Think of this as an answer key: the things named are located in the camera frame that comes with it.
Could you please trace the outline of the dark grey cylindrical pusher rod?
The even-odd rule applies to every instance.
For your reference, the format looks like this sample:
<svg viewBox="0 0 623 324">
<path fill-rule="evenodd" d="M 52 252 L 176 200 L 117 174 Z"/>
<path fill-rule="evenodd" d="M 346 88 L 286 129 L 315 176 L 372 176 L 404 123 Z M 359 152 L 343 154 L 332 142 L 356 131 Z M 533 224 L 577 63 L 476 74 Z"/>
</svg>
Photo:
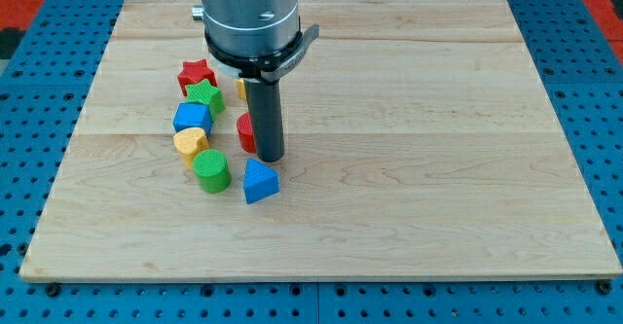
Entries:
<svg viewBox="0 0 623 324">
<path fill-rule="evenodd" d="M 279 84 L 244 80 L 256 153 L 263 162 L 277 162 L 284 155 Z"/>
</svg>

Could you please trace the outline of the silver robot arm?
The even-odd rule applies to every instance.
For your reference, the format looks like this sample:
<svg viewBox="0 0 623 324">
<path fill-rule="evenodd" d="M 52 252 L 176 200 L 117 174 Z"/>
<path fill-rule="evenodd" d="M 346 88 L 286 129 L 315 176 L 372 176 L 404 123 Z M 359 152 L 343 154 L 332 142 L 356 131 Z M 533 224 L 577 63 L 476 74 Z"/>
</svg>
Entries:
<svg viewBox="0 0 623 324">
<path fill-rule="evenodd" d="M 300 42 L 298 0 L 202 0 L 204 36 L 210 53 L 236 68 L 244 80 L 258 158 L 284 155 L 277 70 Z"/>
</svg>

